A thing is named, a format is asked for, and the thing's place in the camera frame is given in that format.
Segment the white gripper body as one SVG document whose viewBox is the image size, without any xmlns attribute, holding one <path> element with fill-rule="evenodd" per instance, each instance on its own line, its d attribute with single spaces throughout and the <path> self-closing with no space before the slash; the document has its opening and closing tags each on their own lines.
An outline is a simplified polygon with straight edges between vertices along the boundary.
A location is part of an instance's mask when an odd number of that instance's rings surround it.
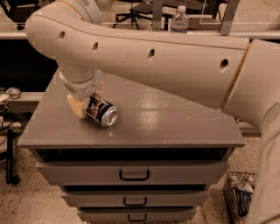
<svg viewBox="0 0 280 224">
<path fill-rule="evenodd" d="M 102 71 L 94 69 L 92 73 L 94 76 L 83 82 L 71 81 L 61 71 L 59 71 L 59 78 L 62 81 L 64 89 L 70 95 L 77 99 L 82 99 L 93 95 L 102 82 Z"/>
</svg>

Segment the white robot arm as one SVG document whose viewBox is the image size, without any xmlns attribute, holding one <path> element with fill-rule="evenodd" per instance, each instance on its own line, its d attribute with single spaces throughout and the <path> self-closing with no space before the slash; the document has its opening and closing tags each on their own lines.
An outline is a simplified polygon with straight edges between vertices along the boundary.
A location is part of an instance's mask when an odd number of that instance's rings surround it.
<svg viewBox="0 0 280 224">
<path fill-rule="evenodd" d="M 280 48 L 245 37 L 102 26 L 95 0 L 55 0 L 25 24 L 56 60 L 73 112 L 84 117 L 106 72 L 219 109 L 257 127 L 262 149 L 246 224 L 280 224 Z"/>
</svg>

